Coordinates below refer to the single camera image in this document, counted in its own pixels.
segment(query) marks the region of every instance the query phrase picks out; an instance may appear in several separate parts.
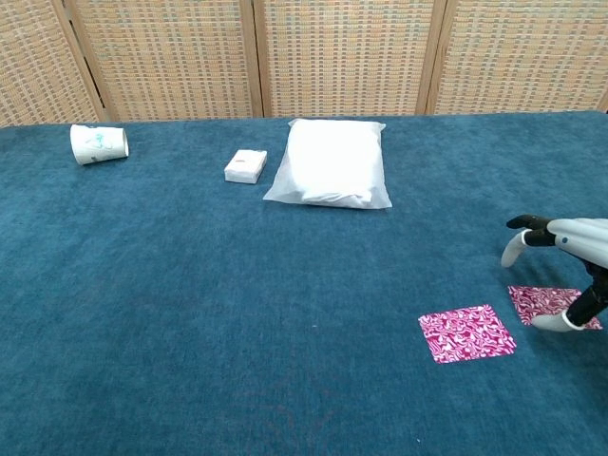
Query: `wooden frame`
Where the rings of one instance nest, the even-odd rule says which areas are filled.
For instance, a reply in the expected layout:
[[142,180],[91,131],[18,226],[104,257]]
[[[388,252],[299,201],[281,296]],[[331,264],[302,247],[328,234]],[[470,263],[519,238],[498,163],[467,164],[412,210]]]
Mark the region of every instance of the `wooden frame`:
[[432,76],[430,77],[430,83],[428,86],[427,103],[425,108],[426,114],[435,113],[435,106],[437,105],[437,99],[439,97],[439,85],[441,84],[442,80],[444,63],[447,56],[447,47],[449,46],[452,24],[454,22],[454,15],[456,14],[456,7],[458,7],[458,0],[446,0],[446,8],[444,9],[444,14],[442,17],[441,31],[437,40],[437,51],[435,52],[435,59],[432,66]]
[[74,35],[74,31],[72,30],[71,25],[69,24],[69,19],[67,17],[67,11],[64,9],[62,4],[62,0],[51,0],[51,5],[55,9],[55,14],[57,16],[57,20],[59,21],[59,25],[61,29],[64,31],[64,35],[66,37],[69,48],[74,57],[74,62],[76,63],[76,67],[78,67],[81,77],[83,79],[83,83],[86,88],[86,92],[88,93],[91,102],[93,103],[93,109],[95,110],[95,114],[100,121],[107,120],[106,112],[104,110],[104,105],[102,104],[102,100],[100,100],[99,95],[97,93],[97,89],[95,88],[95,81],[93,79],[93,75],[91,75],[86,67],[86,61],[83,53],[81,52],[81,48],[78,44],[78,40],[76,35]]
[[427,51],[422,67],[422,76],[420,77],[420,88],[418,90],[418,100],[416,103],[415,114],[417,115],[427,113],[428,93],[430,91],[432,75],[435,68],[435,58],[437,56],[447,2],[448,0],[435,0],[433,4],[433,13],[430,18],[430,30],[428,31]]
[[263,115],[264,117],[273,117],[264,2],[262,0],[253,0],[253,7],[254,19],[256,22],[257,62],[259,67],[259,86],[261,90]]
[[[93,52],[93,48],[88,41],[88,35],[86,34],[86,29],[83,26],[83,23],[80,19],[80,16],[77,14],[77,9],[74,5],[74,0],[64,0],[66,4],[66,10],[71,18],[72,26],[74,27],[74,31],[78,36],[78,42],[76,44],[76,48],[74,49],[74,53],[78,51],[80,53],[80,49],[82,50],[82,54],[84,54],[84,58],[86,59],[86,63],[88,63],[88,67],[90,68],[90,74],[97,85],[97,89],[99,90],[99,94],[102,97],[102,101],[105,106],[105,110],[107,112],[107,116],[110,121],[118,121],[118,113],[114,104],[112,103],[112,97],[110,96],[110,92],[105,84],[104,77],[102,76],[102,72],[99,68],[99,64],[97,62],[97,57],[95,56],[95,52]],[[53,0],[53,4],[61,4],[61,0]]]
[[254,117],[264,117],[258,57],[259,43],[256,35],[254,4],[252,0],[239,0],[239,3],[243,20],[243,40],[245,41],[245,60],[247,61],[252,111]]

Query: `small white box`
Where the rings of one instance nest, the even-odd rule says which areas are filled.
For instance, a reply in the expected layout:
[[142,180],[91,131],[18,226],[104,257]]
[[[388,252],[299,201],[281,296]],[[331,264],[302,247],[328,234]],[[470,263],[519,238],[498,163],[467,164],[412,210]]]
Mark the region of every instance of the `small white box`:
[[224,175],[229,182],[256,183],[265,164],[265,150],[239,149],[224,168]]

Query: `robotic arm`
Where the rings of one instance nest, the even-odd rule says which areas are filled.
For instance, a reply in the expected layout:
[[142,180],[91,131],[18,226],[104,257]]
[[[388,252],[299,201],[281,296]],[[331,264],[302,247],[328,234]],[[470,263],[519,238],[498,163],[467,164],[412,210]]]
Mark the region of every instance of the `robotic arm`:
[[578,258],[593,282],[557,315],[538,315],[532,319],[537,328],[567,332],[582,330],[594,316],[608,307],[608,218],[543,218],[521,215],[506,226],[521,229],[507,244],[501,264],[508,268],[527,246],[555,245]]

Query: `pink paper square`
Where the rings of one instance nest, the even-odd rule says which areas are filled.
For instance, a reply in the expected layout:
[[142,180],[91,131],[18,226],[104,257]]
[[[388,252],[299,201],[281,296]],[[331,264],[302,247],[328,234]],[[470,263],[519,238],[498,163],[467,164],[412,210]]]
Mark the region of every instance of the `pink paper square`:
[[483,306],[418,318],[437,363],[513,354],[515,341],[494,310]]
[[[522,323],[530,325],[530,320],[536,315],[559,314],[567,309],[572,302],[580,296],[580,291],[572,288],[535,288],[535,287],[508,287],[509,294],[515,310]],[[585,325],[588,330],[601,330],[597,318],[593,318]]]

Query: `blue carpet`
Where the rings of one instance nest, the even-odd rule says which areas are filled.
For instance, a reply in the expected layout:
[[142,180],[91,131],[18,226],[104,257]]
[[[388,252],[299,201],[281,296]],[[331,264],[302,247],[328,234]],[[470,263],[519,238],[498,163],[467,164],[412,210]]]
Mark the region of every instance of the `blue carpet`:
[[[262,201],[287,119],[127,123],[86,167],[69,125],[0,130],[0,454],[608,454],[608,332],[506,289],[584,268],[500,266],[520,213],[606,217],[608,116],[375,120],[383,211]],[[239,148],[257,185],[223,181]],[[417,318],[480,304],[515,353],[436,364]]]

